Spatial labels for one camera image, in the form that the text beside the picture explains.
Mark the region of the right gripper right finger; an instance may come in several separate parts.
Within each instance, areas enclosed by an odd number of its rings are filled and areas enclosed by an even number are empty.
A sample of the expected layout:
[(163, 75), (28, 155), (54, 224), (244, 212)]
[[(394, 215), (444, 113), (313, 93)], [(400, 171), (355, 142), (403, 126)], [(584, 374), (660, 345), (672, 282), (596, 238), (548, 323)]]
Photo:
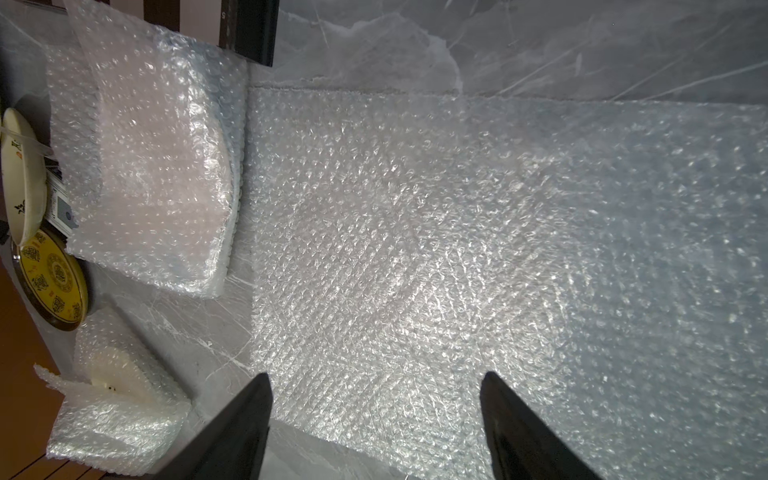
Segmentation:
[(600, 478), (493, 371), (481, 382), (480, 404), (496, 479)]

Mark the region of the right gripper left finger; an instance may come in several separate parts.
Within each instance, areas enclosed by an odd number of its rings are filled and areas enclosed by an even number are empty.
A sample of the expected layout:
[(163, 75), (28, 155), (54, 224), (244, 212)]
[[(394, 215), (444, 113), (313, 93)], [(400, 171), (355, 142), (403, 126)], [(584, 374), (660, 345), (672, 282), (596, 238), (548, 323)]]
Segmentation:
[(156, 479), (257, 479), (269, 435), (273, 393), (267, 373), (253, 378)]

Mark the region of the yellow black patterned plate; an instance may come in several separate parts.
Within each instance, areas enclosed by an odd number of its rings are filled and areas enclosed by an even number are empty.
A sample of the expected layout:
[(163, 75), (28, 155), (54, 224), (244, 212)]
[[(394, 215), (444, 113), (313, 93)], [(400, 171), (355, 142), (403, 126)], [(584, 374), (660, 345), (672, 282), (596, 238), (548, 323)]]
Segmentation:
[(76, 330), (88, 314), (89, 289), (64, 238), (43, 226), (24, 246), (11, 246), (16, 276), (35, 310), (58, 330)]

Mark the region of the cream yellow dinner plate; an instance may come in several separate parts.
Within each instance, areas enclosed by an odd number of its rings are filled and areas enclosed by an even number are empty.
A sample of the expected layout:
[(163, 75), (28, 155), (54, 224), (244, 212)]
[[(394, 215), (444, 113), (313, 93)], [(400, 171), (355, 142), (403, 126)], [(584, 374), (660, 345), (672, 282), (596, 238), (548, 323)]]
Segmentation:
[(1, 133), (3, 198), (11, 239), (22, 247), (39, 230), (48, 205), (44, 148), (14, 108), (4, 111)]

